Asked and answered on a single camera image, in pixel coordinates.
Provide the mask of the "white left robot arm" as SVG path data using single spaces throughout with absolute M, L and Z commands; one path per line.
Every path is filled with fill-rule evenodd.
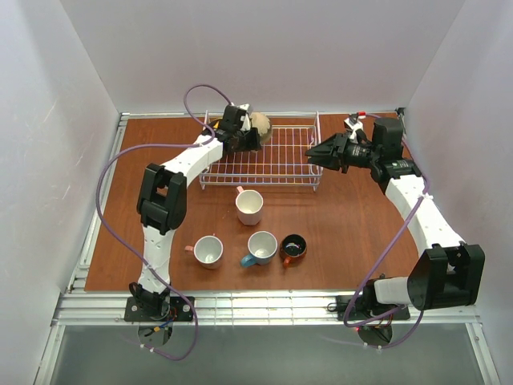
M 206 128 L 178 156 L 144 169 L 136 205 L 143 226 L 143 268 L 138 281 L 129 284 L 126 321 L 192 320 L 190 310 L 180 309 L 191 298 L 172 294 L 169 274 L 173 238 L 187 212 L 188 186 L 224 155 L 259 149 L 256 128 L 231 132 Z

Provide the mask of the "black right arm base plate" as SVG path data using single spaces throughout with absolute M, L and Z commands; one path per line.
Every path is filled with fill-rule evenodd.
M 349 295 L 337 295 L 334 297 L 334 300 L 328 304 L 326 309 L 330 313 L 335 313 L 337 315 L 337 320 L 341 322 L 344 318 L 344 313 L 349 305 L 350 299 L 351 297 Z M 358 297 L 354 308 L 349 312 L 348 320 L 350 322 L 363 321 L 368 318 L 382 315 L 393 308 L 394 305 L 367 304 L 364 303 L 362 297 Z M 396 313 L 392 314 L 391 317 L 392 320 L 406 321 L 410 319 L 410 312 L 405 308 L 398 310 Z

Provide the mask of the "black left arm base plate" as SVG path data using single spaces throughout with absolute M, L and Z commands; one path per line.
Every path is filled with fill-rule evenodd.
M 192 306 L 178 296 L 165 298 L 157 307 L 130 297 L 125 306 L 123 320 L 125 322 L 191 322 L 194 316 Z

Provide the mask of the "beige round ceramic mug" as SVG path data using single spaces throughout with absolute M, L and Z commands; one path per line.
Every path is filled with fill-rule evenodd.
M 250 115 L 253 128 L 256 128 L 260 138 L 260 145 L 267 144 L 273 135 L 273 126 L 268 116 L 261 112 L 254 111 Z

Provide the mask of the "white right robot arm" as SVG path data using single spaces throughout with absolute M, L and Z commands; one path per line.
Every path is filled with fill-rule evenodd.
M 480 245 L 466 243 L 448 225 L 429 194 L 429 183 L 419 166 L 404 157 L 406 150 L 400 119 L 377 118 L 368 137 L 360 116 L 352 115 L 345 120 L 345 132 L 334 134 L 305 153 L 309 163 L 325 169 L 369 170 L 401 214 L 401 230 L 410 232 L 419 253 L 407 277 L 367 276 L 345 308 L 347 314 L 358 307 L 379 318 L 407 306 L 433 310 L 471 306 L 477 300 L 485 253 Z

